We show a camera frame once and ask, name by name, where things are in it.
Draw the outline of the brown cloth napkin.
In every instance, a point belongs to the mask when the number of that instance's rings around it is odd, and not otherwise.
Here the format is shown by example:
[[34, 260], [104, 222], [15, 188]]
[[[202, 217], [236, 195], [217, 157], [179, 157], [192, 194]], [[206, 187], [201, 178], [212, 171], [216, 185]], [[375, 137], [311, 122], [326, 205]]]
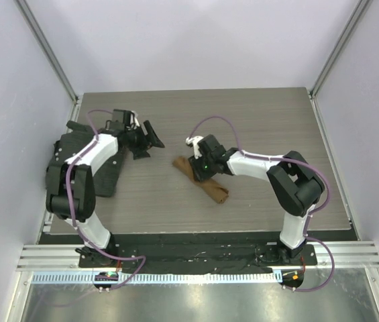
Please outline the brown cloth napkin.
[[188, 159], [184, 156], [176, 157], [172, 161], [172, 165], [183, 173], [195, 186], [203, 189], [204, 192], [217, 204], [224, 204], [228, 199], [229, 190], [212, 178], [203, 182], [196, 181], [191, 165]]

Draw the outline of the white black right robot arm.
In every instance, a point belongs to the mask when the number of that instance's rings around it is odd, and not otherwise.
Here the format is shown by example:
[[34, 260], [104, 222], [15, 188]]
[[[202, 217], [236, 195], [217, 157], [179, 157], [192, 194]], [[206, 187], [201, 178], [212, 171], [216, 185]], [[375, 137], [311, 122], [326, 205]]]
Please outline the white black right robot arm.
[[248, 176], [270, 183], [284, 209], [282, 231], [277, 242], [278, 259], [294, 264], [307, 242], [307, 220], [315, 209], [325, 185], [314, 168], [298, 152], [283, 156], [251, 154], [237, 148], [226, 150], [213, 135], [187, 138], [193, 149], [188, 159], [194, 179], [205, 182], [216, 174]]

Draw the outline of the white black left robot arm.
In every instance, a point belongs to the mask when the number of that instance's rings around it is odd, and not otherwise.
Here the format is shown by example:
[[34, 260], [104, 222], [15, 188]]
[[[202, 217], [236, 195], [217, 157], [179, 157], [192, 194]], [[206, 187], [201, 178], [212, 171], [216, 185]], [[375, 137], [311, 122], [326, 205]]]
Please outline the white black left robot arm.
[[68, 151], [62, 142], [55, 144], [57, 156], [46, 170], [46, 210], [71, 225], [84, 242], [78, 252], [93, 256], [104, 268], [118, 259], [113, 234], [95, 212], [97, 194], [95, 175], [122, 150], [129, 150], [138, 160], [149, 157], [150, 148], [163, 148], [150, 121], [140, 122], [132, 110], [114, 109], [105, 127], [96, 129], [69, 121], [69, 135], [84, 135], [80, 148]]

